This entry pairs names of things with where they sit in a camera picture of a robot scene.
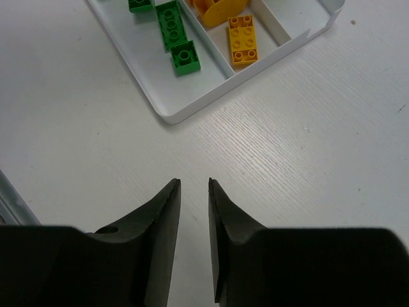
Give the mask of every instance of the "yellow block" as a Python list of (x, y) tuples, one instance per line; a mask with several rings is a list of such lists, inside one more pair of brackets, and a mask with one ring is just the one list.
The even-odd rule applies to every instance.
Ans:
[(245, 65), (257, 61), (258, 51), (253, 16), (237, 16), (231, 17), (228, 20), (233, 65)]
[(229, 17), (240, 14), (249, 0), (187, 0), (193, 1), (203, 24), (215, 27), (227, 21)]

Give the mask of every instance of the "green toy brick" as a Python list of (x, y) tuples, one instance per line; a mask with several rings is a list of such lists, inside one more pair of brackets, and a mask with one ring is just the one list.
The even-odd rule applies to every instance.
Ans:
[(171, 47), (174, 69), (178, 75), (200, 70), (200, 62), (192, 40)]
[(156, 6), (156, 13), (166, 51), (169, 51), (174, 45), (187, 41), (179, 4), (176, 1)]
[(151, 0), (128, 0), (128, 5), (131, 13), (145, 12), (153, 8)]

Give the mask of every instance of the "table surface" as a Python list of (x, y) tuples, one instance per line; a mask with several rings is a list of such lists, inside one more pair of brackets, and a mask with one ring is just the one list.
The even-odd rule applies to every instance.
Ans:
[(347, 1), (332, 29), (169, 126), (86, 2), (2, 0), (0, 168), (41, 223), (84, 231), (180, 178), (169, 306), (213, 306), (209, 177), (267, 226), (381, 226), (409, 246), (408, 13)]

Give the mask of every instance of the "building block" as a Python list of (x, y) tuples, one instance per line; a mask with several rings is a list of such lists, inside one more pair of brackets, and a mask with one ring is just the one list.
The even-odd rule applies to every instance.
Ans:
[(179, 4), (176, 1), (156, 6), (156, 13), (166, 51), (174, 45), (187, 41)]
[(128, 5), (131, 13), (145, 12), (153, 8), (151, 0), (128, 0)]
[(193, 1), (199, 15), (208, 27), (215, 27), (230, 17), (240, 14), (249, 0), (187, 0)]
[(200, 70), (200, 62), (192, 40), (171, 47), (174, 69), (178, 75)]
[(229, 18), (229, 37), (233, 65), (251, 64), (258, 60), (252, 15)]

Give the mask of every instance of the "sorting tray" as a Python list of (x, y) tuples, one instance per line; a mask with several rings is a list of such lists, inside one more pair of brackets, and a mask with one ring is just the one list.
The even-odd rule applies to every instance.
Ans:
[(334, 23), (345, 2), (249, 0), (240, 15), (253, 15), (259, 60), (234, 67), (228, 23), (207, 28), (194, 7), (178, 0), (187, 38), (194, 41), (201, 70), (177, 76), (171, 55), (164, 49), (155, 10), (131, 14), (127, 0), (88, 1), (154, 110), (170, 124), (181, 122), (322, 34)]

